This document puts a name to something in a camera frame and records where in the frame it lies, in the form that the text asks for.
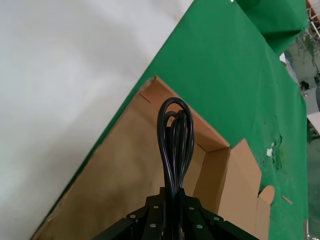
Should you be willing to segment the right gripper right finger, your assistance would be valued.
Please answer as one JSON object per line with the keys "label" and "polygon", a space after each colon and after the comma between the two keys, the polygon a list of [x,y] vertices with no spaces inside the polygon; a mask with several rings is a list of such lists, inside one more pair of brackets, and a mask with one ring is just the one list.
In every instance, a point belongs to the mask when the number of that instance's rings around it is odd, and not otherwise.
{"label": "right gripper right finger", "polygon": [[254,240],[255,237],[202,207],[196,197],[178,191],[183,240]]}

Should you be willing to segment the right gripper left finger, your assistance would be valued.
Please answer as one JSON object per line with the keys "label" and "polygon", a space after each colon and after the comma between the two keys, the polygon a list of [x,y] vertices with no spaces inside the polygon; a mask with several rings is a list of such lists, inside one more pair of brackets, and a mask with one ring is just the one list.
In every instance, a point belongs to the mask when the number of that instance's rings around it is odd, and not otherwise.
{"label": "right gripper left finger", "polygon": [[166,190],[148,196],[145,205],[99,233],[96,240],[172,240],[166,226]]}

